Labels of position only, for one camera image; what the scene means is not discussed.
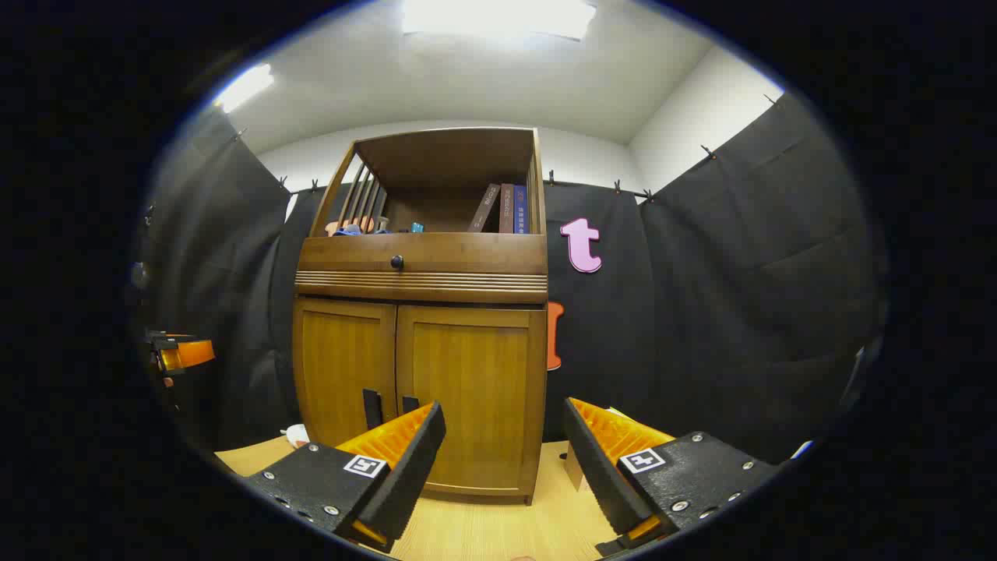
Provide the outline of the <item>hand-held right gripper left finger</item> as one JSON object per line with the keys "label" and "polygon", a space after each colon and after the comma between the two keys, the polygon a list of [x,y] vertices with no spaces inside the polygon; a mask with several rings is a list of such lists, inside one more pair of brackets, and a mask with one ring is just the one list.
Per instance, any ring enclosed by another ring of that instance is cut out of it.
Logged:
{"label": "hand-held right gripper left finger", "polygon": [[309,443],[246,478],[324,532],[388,553],[405,532],[446,436],[438,401],[345,443]]}

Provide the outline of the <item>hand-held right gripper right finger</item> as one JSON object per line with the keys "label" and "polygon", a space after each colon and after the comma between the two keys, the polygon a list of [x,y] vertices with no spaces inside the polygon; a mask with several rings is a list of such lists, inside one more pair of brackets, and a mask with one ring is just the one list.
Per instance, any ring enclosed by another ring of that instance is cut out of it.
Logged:
{"label": "hand-held right gripper right finger", "polygon": [[669,436],[574,397],[564,400],[564,430],[617,535],[596,547],[604,557],[698,527],[780,471],[704,431]]}

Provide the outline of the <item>wooden double-door shoe cabinet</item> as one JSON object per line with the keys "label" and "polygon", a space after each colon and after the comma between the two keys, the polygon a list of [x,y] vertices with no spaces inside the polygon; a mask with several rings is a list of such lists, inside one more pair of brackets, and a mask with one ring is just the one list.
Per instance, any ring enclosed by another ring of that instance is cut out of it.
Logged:
{"label": "wooden double-door shoe cabinet", "polygon": [[[325,227],[330,221],[359,221],[361,217],[376,224],[376,230],[367,234],[412,233],[413,221],[424,225],[424,233],[467,233],[478,203],[493,182],[527,186],[529,235],[546,237],[537,130],[485,125],[356,139],[329,182],[306,239],[328,237]],[[499,201],[501,195],[484,233],[499,233]],[[402,305],[541,309],[546,315],[548,358],[548,273],[299,271],[296,267],[294,301],[299,297],[388,303],[396,309]],[[364,394],[369,429],[373,429],[385,422],[381,422],[376,394],[370,390]]]}

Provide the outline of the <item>brown book in cabinet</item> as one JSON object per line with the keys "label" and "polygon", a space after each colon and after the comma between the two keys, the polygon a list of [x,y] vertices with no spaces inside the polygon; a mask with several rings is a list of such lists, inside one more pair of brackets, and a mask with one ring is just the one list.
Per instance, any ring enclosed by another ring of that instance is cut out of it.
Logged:
{"label": "brown book in cabinet", "polygon": [[469,227],[467,227],[467,233],[484,233],[485,228],[491,220],[491,214],[495,208],[495,202],[499,198],[499,194],[501,194],[501,185],[494,184],[494,182],[488,185],[483,198],[478,203],[473,220],[471,220]]}

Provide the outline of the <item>black backdrop cloth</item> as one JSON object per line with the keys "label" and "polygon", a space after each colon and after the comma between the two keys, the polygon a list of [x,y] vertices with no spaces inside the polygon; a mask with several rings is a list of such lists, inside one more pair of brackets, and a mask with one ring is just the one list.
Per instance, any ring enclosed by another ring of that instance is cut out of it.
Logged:
{"label": "black backdrop cloth", "polygon": [[[217,114],[160,171],[132,262],[146,326],[212,340],[177,381],[190,436],[232,450],[301,422],[292,270],[320,192],[288,191]],[[551,299],[564,305],[544,439],[563,401],[703,430],[769,463],[836,415],[883,329],[886,250],[823,122],[784,95],[648,203],[546,182]]]}

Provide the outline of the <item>small ceiling light panel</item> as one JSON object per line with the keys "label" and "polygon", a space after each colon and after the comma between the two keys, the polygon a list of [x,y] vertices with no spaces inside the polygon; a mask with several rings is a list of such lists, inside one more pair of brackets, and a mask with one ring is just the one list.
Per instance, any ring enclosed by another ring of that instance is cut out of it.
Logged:
{"label": "small ceiling light panel", "polygon": [[253,66],[226,85],[215,97],[213,105],[229,114],[270,88],[273,82],[271,64]]}

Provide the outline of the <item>large ceiling light panel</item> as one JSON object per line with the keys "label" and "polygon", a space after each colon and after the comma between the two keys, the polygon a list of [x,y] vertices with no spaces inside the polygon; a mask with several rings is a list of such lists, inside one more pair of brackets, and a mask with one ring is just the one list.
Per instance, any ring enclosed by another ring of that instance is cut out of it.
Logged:
{"label": "large ceiling light panel", "polygon": [[580,41],[597,7],[587,0],[403,0],[406,34],[545,34]]}

